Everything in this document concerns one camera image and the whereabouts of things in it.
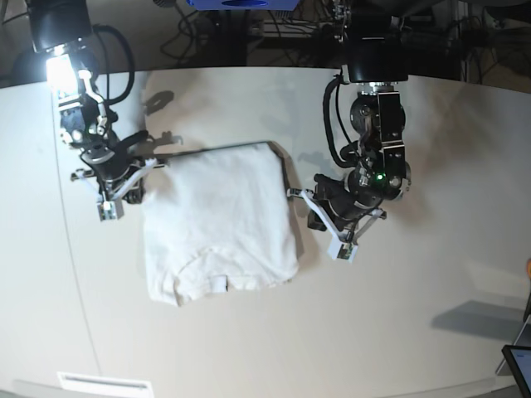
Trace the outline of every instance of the blue device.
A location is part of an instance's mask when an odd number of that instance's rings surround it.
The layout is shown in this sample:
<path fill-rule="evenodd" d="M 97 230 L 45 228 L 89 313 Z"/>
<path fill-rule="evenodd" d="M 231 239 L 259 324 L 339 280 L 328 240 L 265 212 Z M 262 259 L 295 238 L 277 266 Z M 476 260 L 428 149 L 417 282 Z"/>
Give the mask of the blue device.
<path fill-rule="evenodd" d="M 187 0 L 199 11 L 206 10 L 282 10 L 293 11 L 299 0 Z"/>

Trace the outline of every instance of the cable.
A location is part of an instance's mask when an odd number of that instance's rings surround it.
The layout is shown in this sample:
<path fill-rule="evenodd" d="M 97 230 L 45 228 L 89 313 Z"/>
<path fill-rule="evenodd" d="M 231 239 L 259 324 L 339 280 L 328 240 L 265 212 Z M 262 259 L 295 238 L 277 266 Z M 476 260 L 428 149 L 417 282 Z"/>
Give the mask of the cable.
<path fill-rule="evenodd" d="M 475 48 L 472 49 L 472 58 L 474 58 L 474 61 L 475 61 L 475 66 L 478 70 L 478 76 L 479 76 L 479 79 L 478 79 L 478 83 L 480 85 L 483 84 L 483 74 L 481 73 L 481 59 L 480 59 L 480 56 L 478 55 L 477 51 L 475 50 Z"/>
<path fill-rule="evenodd" d="M 107 52 L 107 47 L 105 46 L 105 43 L 103 42 L 103 39 L 101 38 L 101 35 L 99 32 L 95 32 L 96 38 L 100 42 L 101 50 L 103 51 L 103 57 L 105 60 L 105 72 L 107 73 L 107 102 L 109 102 L 110 99 L 110 68 L 109 68 L 109 53 Z"/>
<path fill-rule="evenodd" d="M 5 25 L 11 21 L 15 21 L 16 19 L 20 17 L 25 17 L 27 15 L 27 12 L 23 12 L 22 14 L 15 15 L 14 17 L 8 18 L 5 21 L 2 21 L 2 25 Z"/>
<path fill-rule="evenodd" d="M 330 96 L 332 95 L 332 92 L 336 90 L 338 85 L 340 85 L 339 77 L 334 77 L 333 80 L 331 80 L 327 86 L 326 89 L 324 89 L 324 95 L 323 95 L 323 121 L 324 121 L 324 131 L 326 133 L 326 141 L 329 146 L 330 155 L 332 156 L 332 159 L 334 160 L 335 164 L 340 166 L 341 168 L 349 168 L 353 167 L 353 164 L 351 162 L 345 162 L 342 158 L 339 157 L 338 152 L 335 148 L 335 142 L 334 142 L 334 134 L 332 132 L 332 126 L 330 124 Z"/>
<path fill-rule="evenodd" d="M 184 12 L 183 10 L 180 8 L 180 6 L 177 4 L 177 2 L 175 2 L 175 9 L 177 10 L 177 12 L 179 13 L 179 16 L 182 18 L 182 20 L 184 20 L 184 23 L 186 23 L 186 28 L 188 29 L 188 31 L 190 32 L 190 35 L 192 35 L 192 24 L 190 23 L 190 21 L 188 20 L 188 17 L 184 15 Z M 181 55 L 181 60 L 179 61 L 179 63 L 182 61 L 182 59 L 186 56 L 186 54 L 190 51 L 190 49 L 192 48 L 193 46 L 193 37 L 190 36 L 190 41 L 188 42 L 188 46 L 186 47 L 186 49 L 184 50 L 184 52 L 182 53 Z"/>
<path fill-rule="evenodd" d="M 109 99 L 108 105 L 114 105 L 118 104 L 119 102 L 122 102 L 125 100 L 129 94 L 131 94 L 131 90 L 133 89 L 134 85 L 134 55 L 131 51 L 131 47 L 129 46 L 129 43 L 127 42 L 127 39 L 124 35 L 120 33 L 120 31 L 114 27 L 109 27 L 107 25 L 94 25 L 93 26 L 95 33 L 108 33 L 116 38 L 118 40 L 118 43 L 121 45 L 122 50 L 124 51 L 125 58 L 127 60 L 127 66 L 129 69 L 129 78 L 127 80 L 127 86 L 125 87 L 124 92 L 119 95 L 116 98 Z"/>
<path fill-rule="evenodd" d="M 339 74 L 339 77 L 338 77 L 339 84 L 338 84 L 338 87 L 335 89 L 335 113 L 336 113 L 336 115 L 338 117 L 339 126 L 341 126 L 341 131 L 343 132 L 343 135 L 347 139 L 348 145 L 350 145 L 351 148 L 355 152 L 355 148 L 353 146 L 353 142 L 350 140 L 350 137 L 347 134 L 347 130 L 345 129 L 345 126 L 343 124 L 343 120 L 341 120 L 341 113 L 339 113 L 339 87 L 341 87 L 342 76 L 343 76 L 343 71 L 341 71 L 341 73 Z"/>
<path fill-rule="evenodd" d="M 175 36 L 171 37 L 170 39 L 166 40 L 160 47 L 159 47 L 159 50 L 162 54 L 164 54 L 165 56 L 169 57 L 169 58 L 172 58 L 174 60 L 176 60 L 178 62 L 178 65 L 181 64 L 181 62 L 183 62 L 183 59 L 184 57 L 186 56 L 186 54 L 190 51 L 190 48 L 192 48 L 193 46 L 193 41 L 194 41 L 194 36 L 193 36 L 193 31 L 192 31 L 192 25 L 190 24 L 190 21 L 188 20 L 188 18 L 190 18 L 192 15 L 198 13 L 197 10 L 193 11 L 193 12 L 190 12 L 188 15 L 184 15 L 183 13 L 183 10 L 180 8 L 179 5 L 177 5 L 175 3 L 175 9 L 177 10 L 179 16 L 181 17 L 181 20 L 179 21 L 179 24 L 177 25 L 177 29 L 178 29 L 178 32 Z M 181 27 L 181 24 L 183 23 L 186 23 L 187 24 L 187 29 L 188 29 L 188 33 L 186 33 L 183 29 L 183 27 Z M 184 50 L 184 52 L 182 53 L 181 56 L 175 56 L 169 52 L 166 51 L 166 47 L 169 46 L 170 44 L 172 44 L 174 41 L 176 41 L 181 35 L 184 35 L 184 36 L 187 36 L 190 38 L 190 41 L 188 42 L 188 46 L 186 47 L 186 49 Z"/>
<path fill-rule="evenodd" d="M 275 18 L 275 16 L 273 15 L 273 12 L 271 12 L 270 10 L 267 10 L 267 12 L 269 13 L 271 19 L 273 20 L 273 23 L 275 24 L 276 31 L 279 33 L 279 39 L 282 39 L 282 34 L 280 33 L 279 24 L 276 22 L 276 18 Z M 293 59 L 291 58 L 290 53 L 289 53 L 285 48 L 283 48 L 282 50 L 284 51 L 285 57 L 286 57 L 288 60 L 290 60 L 291 65 L 292 65 L 292 66 L 297 66 L 297 64 L 295 64 L 295 62 L 294 62 Z"/>

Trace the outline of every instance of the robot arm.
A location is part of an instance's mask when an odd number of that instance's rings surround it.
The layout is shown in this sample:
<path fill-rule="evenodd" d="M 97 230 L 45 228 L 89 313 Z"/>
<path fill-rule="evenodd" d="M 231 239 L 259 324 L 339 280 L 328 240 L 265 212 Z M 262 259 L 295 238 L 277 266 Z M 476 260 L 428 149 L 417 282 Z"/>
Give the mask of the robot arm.
<path fill-rule="evenodd" d="M 116 220 L 123 214 L 122 199 L 140 203 L 144 194 L 142 177 L 157 162 L 129 153 L 129 148 L 148 138 L 137 132 L 123 141 L 112 129 L 118 115 L 110 108 L 130 93 L 134 84 L 134 58 L 129 44 L 113 27 L 90 24 L 85 0 L 27 0 L 35 51 L 47 52 L 48 81 L 57 95 L 61 116 L 61 138 L 79 151 L 90 168 L 78 170 L 72 180 L 95 177 L 100 219 Z M 122 95 L 104 99 L 95 85 L 97 63 L 83 39 L 92 34 L 113 35 L 124 49 L 129 63 L 129 81 Z"/>
<path fill-rule="evenodd" d="M 375 7 L 351 10 L 341 2 L 334 4 L 334 15 L 335 36 L 343 44 L 347 63 L 324 91 L 323 121 L 332 159 L 346 173 L 340 181 L 316 174 L 313 191 L 290 190 L 288 196 L 301 197 L 309 205 L 309 228 L 332 234 L 329 255 L 352 260 L 358 238 L 378 218 L 386 218 L 382 203 L 399 199 L 411 185 L 402 141 L 406 115 L 394 89 L 397 82 L 407 80 L 407 73 L 394 18 Z M 338 104 L 339 88 L 348 84 L 361 89 L 350 109 L 351 133 L 343 126 Z M 339 152 L 330 122 L 334 92 L 347 141 Z"/>

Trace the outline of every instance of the tablet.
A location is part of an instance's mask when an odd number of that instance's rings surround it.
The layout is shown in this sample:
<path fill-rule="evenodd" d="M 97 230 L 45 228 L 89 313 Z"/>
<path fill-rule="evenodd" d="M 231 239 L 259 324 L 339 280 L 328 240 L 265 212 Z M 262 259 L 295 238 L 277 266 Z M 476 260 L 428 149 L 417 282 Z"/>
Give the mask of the tablet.
<path fill-rule="evenodd" d="M 505 346 L 501 352 L 513 372 L 514 380 L 524 398 L 531 398 L 531 347 Z"/>

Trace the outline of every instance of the air vent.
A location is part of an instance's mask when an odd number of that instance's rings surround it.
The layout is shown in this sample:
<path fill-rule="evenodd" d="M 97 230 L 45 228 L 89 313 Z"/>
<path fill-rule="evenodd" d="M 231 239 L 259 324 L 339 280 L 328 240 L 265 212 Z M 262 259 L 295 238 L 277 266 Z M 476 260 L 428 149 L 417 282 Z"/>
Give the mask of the air vent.
<path fill-rule="evenodd" d="M 57 372 L 63 390 L 121 398 L 154 398 L 151 382 Z"/>

